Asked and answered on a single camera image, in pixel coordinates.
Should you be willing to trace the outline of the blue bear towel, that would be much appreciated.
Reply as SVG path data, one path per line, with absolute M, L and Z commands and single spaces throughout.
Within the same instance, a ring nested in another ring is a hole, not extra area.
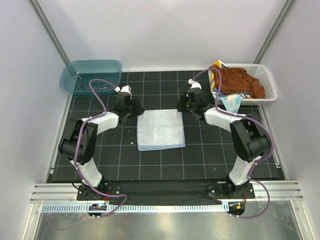
M 183 115 L 176 109 L 146 110 L 137 117 L 137 148 L 156 151 L 186 146 Z

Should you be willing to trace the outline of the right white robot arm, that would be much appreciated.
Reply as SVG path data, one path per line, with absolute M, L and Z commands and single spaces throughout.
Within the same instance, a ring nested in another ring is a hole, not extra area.
M 236 160 L 225 179 L 224 190 L 230 198 L 237 198 L 247 187 L 254 165 L 272 148 L 267 129 L 253 115 L 232 113 L 208 104 L 198 88 L 181 93 L 176 109 L 230 132 Z

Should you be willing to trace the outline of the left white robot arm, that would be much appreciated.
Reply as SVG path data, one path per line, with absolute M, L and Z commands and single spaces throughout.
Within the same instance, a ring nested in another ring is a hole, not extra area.
M 75 167 L 88 194 L 94 200 L 101 200 L 106 194 L 105 179 L 94 161 L 97 136 L 115 129 L 127 119 L 144 113 L 140 101 L 129 92 L 120 91 L 112 109 L 96 116 L 66 121 L 58 152 Z

